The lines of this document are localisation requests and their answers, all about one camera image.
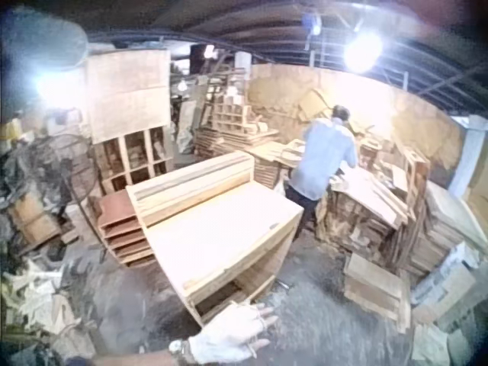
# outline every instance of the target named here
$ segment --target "man in blue shirt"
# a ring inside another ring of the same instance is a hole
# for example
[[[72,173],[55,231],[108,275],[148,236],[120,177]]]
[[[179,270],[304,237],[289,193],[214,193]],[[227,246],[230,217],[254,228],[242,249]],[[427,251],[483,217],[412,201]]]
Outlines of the man in blue shirt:
[[[313,120],[305,132],[305,153],[298,167],[292,171],[290,185],[285,191],[289,200],[303,207],[295,239],[312,217],[329,186],[330,177],[337,172],[342,160],[351,168],[358,164],[354,136],[343,126],[348,119],[349,111],[336,105],[330,120]]]

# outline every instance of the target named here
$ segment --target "ceiling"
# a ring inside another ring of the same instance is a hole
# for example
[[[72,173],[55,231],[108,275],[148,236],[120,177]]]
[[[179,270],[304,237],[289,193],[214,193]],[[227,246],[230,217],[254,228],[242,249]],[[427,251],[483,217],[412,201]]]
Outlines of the ceiling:
[[[163,37],[246,50],[257,62],[296,65],[309,65],[314,50],[315,67],[341,71],[347,71],[342,55],[355,29],[374,29],[384,39],[384,52],[364,76],[399,88],[407,84],[409,92],[450,114],[486,115],[488,62],[480,19],[488,8],[467,3],[478,2],[44,0],[30,5],[79,23],[93,42],[117,45]],[[301,23],[306,12],[322,19],[322,32],[310,39],[309,50]]]

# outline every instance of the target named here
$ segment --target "dark pants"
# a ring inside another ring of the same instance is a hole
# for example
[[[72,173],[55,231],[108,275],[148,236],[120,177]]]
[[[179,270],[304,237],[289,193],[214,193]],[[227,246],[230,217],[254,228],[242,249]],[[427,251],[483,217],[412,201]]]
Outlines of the dark pants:
[[[290,185],[284,192],[286,198],[293,201],[295,204],[303,207],[303,214],[300,222],[298,223],[297,233],[294,240],[300,235],[302,229],[305,227],[310,218],[315,214],[315,207],[319,203],[319,200],[312,201],[309,198],[295,191]]]

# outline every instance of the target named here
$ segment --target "gloved hand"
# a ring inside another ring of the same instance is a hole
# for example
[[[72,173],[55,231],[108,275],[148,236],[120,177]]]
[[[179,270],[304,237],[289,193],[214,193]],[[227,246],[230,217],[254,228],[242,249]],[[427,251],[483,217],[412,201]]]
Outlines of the gloved hand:
[[[198,364],[232,363],[255,357],[255,352],[269,344],[257,335],[274,324],[277,316],[269,316],[273,308],[264,304],[231,303],[195,337],[190,337],[190,350]]]

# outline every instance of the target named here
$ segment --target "hand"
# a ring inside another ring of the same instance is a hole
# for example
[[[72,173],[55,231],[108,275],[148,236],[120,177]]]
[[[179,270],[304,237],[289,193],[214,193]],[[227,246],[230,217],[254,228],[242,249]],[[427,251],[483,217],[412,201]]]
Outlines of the hand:
[[[232,363],[255,357],[255,352],[269,344],[257,335],[274,324],[277,316],[269,316],[273,308],[264,304],[231,303],[195,337],[190,337],[190,350],[198,364]]]

